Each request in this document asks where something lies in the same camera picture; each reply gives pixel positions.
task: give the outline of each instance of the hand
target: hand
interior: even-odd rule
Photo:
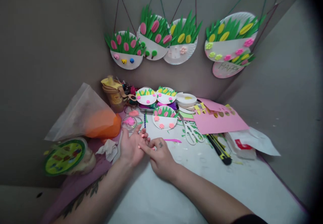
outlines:
[[[150,164],[155,174],[170,182],[176,178],[176,171],[179,164],[174,161],[167,143],[163,138],[151,140],[148,146],[140,142],[139,146],[150,156]]]
[[[147,146],[150,142],[148,133],[146,133],[146,128],[142,129],[142,131],[138,134],[140,128],[141,124],[134,129],[134,132],[130,137],[128,130],[125,128],[122,129],[120,160],[127,163],[130,167],[137,166],[145,155],[145,153],[139,149],[139,144]]]

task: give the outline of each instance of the white-handled scissors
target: white-handled scissors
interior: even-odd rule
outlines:
[[[195,145],[196,144],[195,139],[198,142],[204,142],[203,135],[197,129],[194,129],[187,121],[185,121],[183,116],[181,115],[181,113],[179,113],[178,115],[183,122],[183,125],[185,128],[185,137],[186,137],[186,140],[188,141],[188,143],[190,145]]]

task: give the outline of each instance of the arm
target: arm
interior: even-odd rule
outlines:
[[[153,171],[182,191],[209,223],[232,223],[252,212],[213,183],[177,164],[162,138],[153,139],[148,146],[139,144],[151,157]]]
[[[144,156],[144,152],[138,148],[138,145],[140,142],[147,146],[150,138],[148,138],[146,129],[138,134],[140,128],[141,125],[137,126],[130,138],[128,130],[123,129],[120,158],[106,174],[72,201],[53,224],[102,223],[126,185],[134,167]]]

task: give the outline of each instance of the white table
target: white table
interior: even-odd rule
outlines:
[[[177,163],[219,186],[269,224],[303,223],[306,219],[305,212],[262,160],[240,160],[243,165],[226,166],[206,142],[189,145],[182,137],[183,126],[176,125],[174,129],[164,131],[154,125],[152,114],[147,118],[146,128],[152,139],[163,137],[182,141],[167,142]],[[137,167],[107,222],[207,223],[184,194],[155,175],[148,157]]]

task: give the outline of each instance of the green lid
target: green lid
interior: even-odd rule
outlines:
[[[83,138],[70,139],[59,147],[69,151],[66,155],[59,150],[53,150],[45,160],[45,172],[48,176],[64,174],[74,168],[84,157],[87,143]]]

